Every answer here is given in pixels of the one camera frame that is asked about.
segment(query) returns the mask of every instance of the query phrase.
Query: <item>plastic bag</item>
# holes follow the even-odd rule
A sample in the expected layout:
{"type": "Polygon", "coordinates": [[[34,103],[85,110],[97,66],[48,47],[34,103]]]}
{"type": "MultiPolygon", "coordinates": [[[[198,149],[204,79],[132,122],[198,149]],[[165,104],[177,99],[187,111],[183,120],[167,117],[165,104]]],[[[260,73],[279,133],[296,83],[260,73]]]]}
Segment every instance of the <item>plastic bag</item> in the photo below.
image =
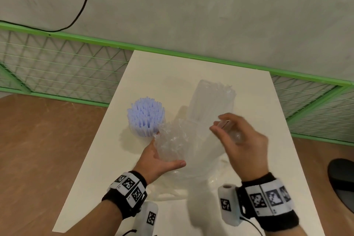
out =
{"type": "Polygon", "coordinates": [[[186,119],[159,126],[155,147],[164,161],[184,159],[187,166],[164,174],[150,188],[152,200],[183,199],[201,182],[216,183],[225,168],[225,153],[209,127],[218,115],[232,112],[236,93],[230,86],[201,80],[190,101],[186,119]]]}

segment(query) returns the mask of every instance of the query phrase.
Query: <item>person's right hand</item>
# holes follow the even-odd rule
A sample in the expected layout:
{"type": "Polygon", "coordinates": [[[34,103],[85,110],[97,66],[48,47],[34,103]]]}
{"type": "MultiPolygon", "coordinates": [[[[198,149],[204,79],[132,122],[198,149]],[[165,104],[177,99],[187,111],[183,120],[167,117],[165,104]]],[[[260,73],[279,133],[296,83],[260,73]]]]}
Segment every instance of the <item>person's right hand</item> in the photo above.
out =
{"type": "Polygon", "coordinates": [[[268,138],[255,131],[243,117],[226,113],[220,115],[219,119],[232,121],[232,128],[242,133],[242,142],[236,144],[226,131],[217,127],[219,122],[214,122],[210,127],[224,145],[231,166],[241,180],[251,181],[266,175],[269,172],[268,138]]]}

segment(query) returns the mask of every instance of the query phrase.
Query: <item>white tabletop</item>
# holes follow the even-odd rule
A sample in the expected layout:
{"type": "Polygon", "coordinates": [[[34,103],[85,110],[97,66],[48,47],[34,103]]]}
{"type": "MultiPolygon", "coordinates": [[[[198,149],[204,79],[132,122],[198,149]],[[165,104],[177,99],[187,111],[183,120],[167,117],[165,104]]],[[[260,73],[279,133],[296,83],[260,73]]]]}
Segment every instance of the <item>white tabletop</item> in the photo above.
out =
{"type": "MultiPolygon", "coordinates": [[[[234,112],[268,136],[270,169],[285,183],[301,225],[308,235],[324,236],[270,74],[143,51],[134,51],[53,231],[65,232],[82,219],[101,201],[111,182],[135,165],[143,146],[128,128],[126,109],[131,103],[140,97],[155,98],[162,102],[170,121],[181,106],[188,106],[201,79],[236,90],[234,112]]],[[[231,169],[223,177],[225,182],[240,185],[231,169]]],[[[258,235],[246,222],[232,227],[222,221],[216,190],[157,204],[154,235],[258,235]]],[[[117,235],[130,230],[132,223],[133,218],[124,220],[117,235]]]]}

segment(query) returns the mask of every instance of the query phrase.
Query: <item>gray wall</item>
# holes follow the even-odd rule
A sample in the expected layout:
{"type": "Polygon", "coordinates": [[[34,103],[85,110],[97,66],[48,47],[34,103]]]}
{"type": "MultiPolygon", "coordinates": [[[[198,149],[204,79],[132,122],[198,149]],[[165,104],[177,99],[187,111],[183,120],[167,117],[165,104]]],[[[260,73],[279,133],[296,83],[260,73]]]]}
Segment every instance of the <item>gray wall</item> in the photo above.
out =
{"type": "MultiPolygon", "coordinates": [[[[83,0],[0,2],[61,28],[83,0]]],[[[67,32],[354,81],[354,0],[89,0],[67,32]]]]}

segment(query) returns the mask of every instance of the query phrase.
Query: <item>black cord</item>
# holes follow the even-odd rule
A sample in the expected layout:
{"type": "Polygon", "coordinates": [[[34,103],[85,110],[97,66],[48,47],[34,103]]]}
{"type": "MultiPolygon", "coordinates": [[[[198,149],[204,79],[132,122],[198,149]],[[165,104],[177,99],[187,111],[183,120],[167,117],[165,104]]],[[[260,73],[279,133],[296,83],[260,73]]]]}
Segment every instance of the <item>black cord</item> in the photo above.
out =
{"type": "Polygon", "coordinates": [[[8,22],[8,21],[3,21],[3,20],[0,20],[0,22],[10,23],[12,25],[22,26],[22,27],[26,27],[26,28],[30,28],[30,29],[34,29],[34,30],[43,31],[43,32],[55,33],[55,32],[63,31],[65,29],[68,29],[68,28],[72,27],[73,24],[77,21],[77,19],[82,14],[82,12],[83,12],[83,10],[84,10],[84,8],[86,6],[86,3],[87,3],[87,0],[84,1],[84,4],[82,5],[82,8],[81,8],[79,14],[76,16],[76,18],[73,20],[73,22],[71,24],[69,24],[67,27],[64,27],[64,28],[61,28],[61,29],[58,29],[58,30],[44,30],[44,29],[40,29],[40,28],[31,27],[31,26],[28,26],[28,25],[22,25],[22,24],[19,24],[19,23],[8,22]]]}
{"type": "Polygon", "coordinates": [[[123,234],[122,236],[126,236],[128,233],[131,233],[131,232],[136,232],[136,230],[129,230],[125,234],[123,234]]]}
{"type": "Polygon", "coordinates": [[[240,219],[241,219],[241,220],[245,220],[245,221],[247,221],[248,223],[252,224],[252,226],[254,226],[254,227],[258,230],[259,234],[260,234],[261,236],[263,236],[263,234],[261,233],[261,231],[260,231],[250,220],[248,220],[248,219],[246,219],[246,218],[243,218],[242,216],[240,216],[240,219]]]}

